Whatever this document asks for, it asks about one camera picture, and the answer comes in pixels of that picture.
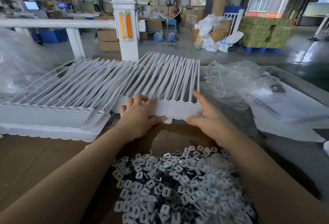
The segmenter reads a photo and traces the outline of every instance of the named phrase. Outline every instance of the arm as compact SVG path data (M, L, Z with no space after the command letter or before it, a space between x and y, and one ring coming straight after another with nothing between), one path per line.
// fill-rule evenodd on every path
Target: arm
M0 214L0 223L79 223L116 154L166 119L149 119L156 102L142 95L128 99L114 128L10 205Z
M202 104L203 115L189 117L187 123L198 126L228 150L264 224L329 223L329 216L320 201L203 96L197 92L194 95Z

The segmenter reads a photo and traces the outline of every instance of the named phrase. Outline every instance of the desk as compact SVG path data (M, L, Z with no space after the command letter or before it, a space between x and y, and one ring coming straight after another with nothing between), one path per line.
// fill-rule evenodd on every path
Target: desk
M164 21L165 24L167 25L167 20L165 18L140 18L140 19L144 19L145 21L161 20L161 21ZM170 19L168 21L168 25L174 26L174 30L168 30L168 31L176 34L176 26L177 26L176 20L174 18ZM160 31L166 31L166 30L167 29L146 29L146 32L160 32Z
M99 16L101 13L68 13L68 17L84 17L84 18L93 18Z

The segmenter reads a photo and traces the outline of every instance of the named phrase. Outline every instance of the white barrier gate post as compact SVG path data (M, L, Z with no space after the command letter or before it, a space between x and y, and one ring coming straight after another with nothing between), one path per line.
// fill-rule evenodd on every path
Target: white barrier gate post
M135 0L112 0L113 13L117 24L117 37L121 57L125 61L138 61L139 29Z

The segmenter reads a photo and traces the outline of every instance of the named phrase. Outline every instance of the concrete floor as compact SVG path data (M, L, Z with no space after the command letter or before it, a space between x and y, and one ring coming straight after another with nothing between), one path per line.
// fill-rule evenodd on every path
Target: concrete floor
M181 33L176 35L176 47L162 46L153 39L142 40L139 55L151 50L200 59L203 63L210 63L213 60L221 63L250 60L260 65L275 65L329 91L329 43L309 41L308 39L314 35L315 31L316 27L294 27L290 39L279 53L252 52L247 54L241 49L229 53L198 51L190 42L191 34L182 29ZM94 37L95 31L84 33L81 37L86 56L110 53L102 52ZM73 59L69 42L45 44L44 46L57 55L54 58L56 63L66 63ZM266 144L303 170L320 190L321 200L329 203L329 157L322 149L323 144L299 142L287 138L278 139L270 134L266 134L266 136Z
M309 63L329 63L327 53L329 44L326 42L312 42L307 39L312 37L316 27L297 26L294 27L291 38L279 53L258 53L247 54L243 50L237 49L229 53L208 52L205 50L196 50L190 41L191 34L183 29L176 35L177 45L162 46L161 43L154 42L153 39L141 40L139 55L147 51L157 51L160 53L174 54L183 57L200 59L202 62L211 62L213 60L222 63L250 60L256 63L290 63L290 64L309 64ZM106 54L113 52L103 52L100 49L98 41L94 39L95 30L90 33L83 33L81 36L86 56L91 57L94 54ZM54 55L56 63L66 63L73 59L73 52L69 42L58 44L44 44Z

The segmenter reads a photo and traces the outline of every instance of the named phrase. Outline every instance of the white pipe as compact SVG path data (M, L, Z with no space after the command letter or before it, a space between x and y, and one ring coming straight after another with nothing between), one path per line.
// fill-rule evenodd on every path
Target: white pipe
M21 28L109 28L117 27L114 19L74 20L74 19L0 19L0 27Z

